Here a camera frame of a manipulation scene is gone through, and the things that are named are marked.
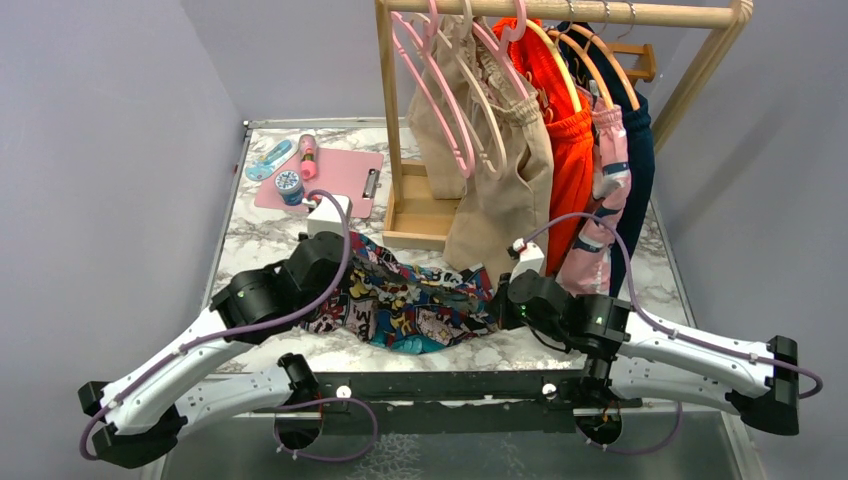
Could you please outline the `comic print shorts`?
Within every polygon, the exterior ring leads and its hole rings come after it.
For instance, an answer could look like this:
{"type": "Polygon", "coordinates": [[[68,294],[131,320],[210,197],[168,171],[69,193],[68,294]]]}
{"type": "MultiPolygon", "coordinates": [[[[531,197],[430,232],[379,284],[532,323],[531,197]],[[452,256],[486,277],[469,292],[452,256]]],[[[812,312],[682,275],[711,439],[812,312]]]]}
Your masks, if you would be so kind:
{"type": "Polygon", "coordinates": [[[300,327],[315,334],[347,330],[360,341],[420,355],[498,329],[485,311],[494,298],[486,269],[463,271],[399,261],[367,236],[351,234],[351,268],[300,327]]]}

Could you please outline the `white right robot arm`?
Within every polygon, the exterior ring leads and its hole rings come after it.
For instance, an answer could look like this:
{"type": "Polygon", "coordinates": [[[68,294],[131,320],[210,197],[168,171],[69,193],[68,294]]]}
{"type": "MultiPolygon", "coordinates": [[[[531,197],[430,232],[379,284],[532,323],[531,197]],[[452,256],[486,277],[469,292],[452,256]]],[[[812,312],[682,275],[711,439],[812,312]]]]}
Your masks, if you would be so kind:
{"type": "Polygon", "coordinates": [[[799,433],[798,344],[738,340],[676,324],[610,296],[571,295],[529,270],[504,275],[485,310],[585,357],[576,397],[592,407],[632,399],[698,404],[759,431],[799,433]]]}

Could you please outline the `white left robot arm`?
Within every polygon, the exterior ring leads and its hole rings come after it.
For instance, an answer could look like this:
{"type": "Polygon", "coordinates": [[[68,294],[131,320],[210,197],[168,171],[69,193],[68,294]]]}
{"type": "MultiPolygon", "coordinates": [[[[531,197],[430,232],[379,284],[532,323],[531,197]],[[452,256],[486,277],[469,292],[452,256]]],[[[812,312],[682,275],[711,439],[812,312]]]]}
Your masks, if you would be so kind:
{"type": "Polygon", "coordinates": [[[147,465],[191,434],[257,409],[298,411],[318,402],[318,381],[301,354],[242,378],[204,385],[219,366],[313,319],[352,269],[357,233],[322,231],[287,259],[243,271],[199,316],[133,372],[78,390],[90,420],[78,449],[89,461],[147,465]]]}

